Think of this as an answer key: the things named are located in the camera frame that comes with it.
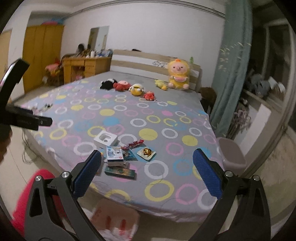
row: striped headboard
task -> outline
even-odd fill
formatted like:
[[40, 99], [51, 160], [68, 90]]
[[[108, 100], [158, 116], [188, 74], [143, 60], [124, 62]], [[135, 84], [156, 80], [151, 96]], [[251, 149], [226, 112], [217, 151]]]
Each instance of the striped headboard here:
[[[174, 59], [159, 54], [114, 50], [110, 70], [169, 81], [168, 63]], [[200, 66], [193, 64], [189, 78], [189, 88], [192, 90], [197, 91], [200, 86], [199, 73]]]

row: bed sheet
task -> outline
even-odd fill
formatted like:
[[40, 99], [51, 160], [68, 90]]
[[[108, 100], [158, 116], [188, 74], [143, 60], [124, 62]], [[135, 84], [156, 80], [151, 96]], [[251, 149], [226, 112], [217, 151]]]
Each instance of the bed sheet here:
[[[101, 90], [107, 78], [141, 83], [155, 93], [155, 102], [130, 92]], [[29, 101], [23, 107], [53, 107], [41, 115], [53, 119], [51, 127], [31, 134], [60, 167], [71, 171], [97, 149], [93, 138], [106, 130], [118, 135], [120, 145], [144, 139], [156, 151], [150, 162], [133, 149], [138, 161], [130, 162], [136, 180], [96, 175], [92, 187], [114, 201], [139, 211], [177, 222], [203, 221], [216, 202], [193, 165], [192, 154], [201, 148], [210, 160], [222, 165], [208, 115], [193, 91], [163, 91], [154, 80], [107, 72], [73, 82]]]

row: black plush toy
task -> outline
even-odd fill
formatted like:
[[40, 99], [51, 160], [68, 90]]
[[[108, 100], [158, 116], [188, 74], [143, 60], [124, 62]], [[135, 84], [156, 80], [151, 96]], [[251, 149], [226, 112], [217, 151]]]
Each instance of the black plush toy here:
[[108, 80], [102, 81], [101, 82], [102, 85], [101, 85], [100, 89], [111, 90], [111, 89], [113, 89], [114, 83], [117, 83], [117, 81], [115, 79], [108, 79]]

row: metal bolt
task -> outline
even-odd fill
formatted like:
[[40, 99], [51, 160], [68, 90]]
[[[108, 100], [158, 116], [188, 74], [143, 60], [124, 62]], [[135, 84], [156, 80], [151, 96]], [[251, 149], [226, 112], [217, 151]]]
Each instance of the metal bolt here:
[[62, 173], [62, 177], [63, 177], [63, 178], [69, 177], [69, 173], [68, 173], [68, 172], [63, 172], [63, 173]]
[[254, 179], [255, 181], [260, 181], [260, 177], [257, 176], [257, 175], [254, 175], [254, 176], [253, 176], [253, 179]]
[[226, 172], [225, 172], [225, 175], [226, 175], [227, 177], [232, 177], [232, 176], [233, 176], [233, 173], [232, 173], [231, 171], [226, 171]]
[[39, 182], [41, 180], [41, 176], [35, 177], [35, 181]]

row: curtain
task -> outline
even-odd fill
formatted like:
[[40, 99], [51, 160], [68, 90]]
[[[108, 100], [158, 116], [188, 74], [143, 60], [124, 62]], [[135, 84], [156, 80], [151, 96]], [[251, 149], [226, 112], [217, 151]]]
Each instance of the curtain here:
[[212, 88], [217, 94], [210, 122], [216, 137], [225, 137], [246, 78], [252, 41], [248, 0], [229, 0]]

